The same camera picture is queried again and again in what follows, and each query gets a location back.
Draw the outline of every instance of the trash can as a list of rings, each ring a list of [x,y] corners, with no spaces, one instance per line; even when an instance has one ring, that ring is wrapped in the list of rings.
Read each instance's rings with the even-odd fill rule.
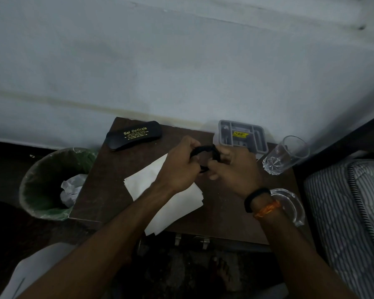
[[[36,218],[67,219],[72,207],[61,202],[61,183],[75,175],[88,174],[96,157],[96,152],[89,149],[68,148],[37,161],[21,181],[21,207]]]

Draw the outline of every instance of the floor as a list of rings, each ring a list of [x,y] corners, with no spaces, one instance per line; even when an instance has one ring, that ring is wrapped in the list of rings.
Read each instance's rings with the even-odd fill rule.
[[[0,143],[0,293],[22,259],[53,243],[80,244],[94,233],[76,221],[44,221],[19,208],[18,187],[22,177],[48,153],[50,150]],[[131,298],[201,297],[212,256],[228,263],[233,298],[247,298],[282,282],[272,253],[214,246],[204,251],[199,241],[175,247],[174,234],[169,232],[145,238],[132,264],[121,269],[117,278]]]

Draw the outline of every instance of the mattress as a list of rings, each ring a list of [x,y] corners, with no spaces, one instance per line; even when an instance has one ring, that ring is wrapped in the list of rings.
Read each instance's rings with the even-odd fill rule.
[[[304,186],[329,265],[360,298],[374,298],[374,160],[341,162]]]

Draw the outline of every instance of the black strap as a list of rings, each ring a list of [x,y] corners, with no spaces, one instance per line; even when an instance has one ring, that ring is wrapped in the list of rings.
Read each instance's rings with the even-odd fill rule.
[[[220,162],[220,152],[218,151],[218,149],[216,149],[215,145],[196,147],[193,151],[191,151],[190,158],[192,158],[193,156],[195,156],[197,154],[200,154],[201,152],[204,152],[204,151],[206,151],[206,152],[211,152],[212,151],[212,159]],[[200,173],[204,173],[208,170],[209,170],[208,167],[201,166],[201,172]]]
[[[260,188],[256,190],[255,192],[251,193],[250,195],[248,195],[247,198],[245,198],[244,206],[245,206],[245,211],[247,213],[252,213],[251,202],[254,200],[254,198],[258,197],[259,195],[263,193],[269,193],[271,195],[270,190],[268,188]]]

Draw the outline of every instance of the napkin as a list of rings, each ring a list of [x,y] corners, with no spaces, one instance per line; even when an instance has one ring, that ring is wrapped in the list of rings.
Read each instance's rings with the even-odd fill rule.
[[[159,171],[164,164],[167,154],[155,160],[137,173],[125,178],[125,186],[133,198],[138,199],[140,195],[152,184],[156,179]],[[154,233],[158,235],[174,221],[187,215],[188,213],[203,206],[202,191],[193,183],[187,190],[177,193],[173,196],[152,218],[151,222],[145,229],[145,234]]]

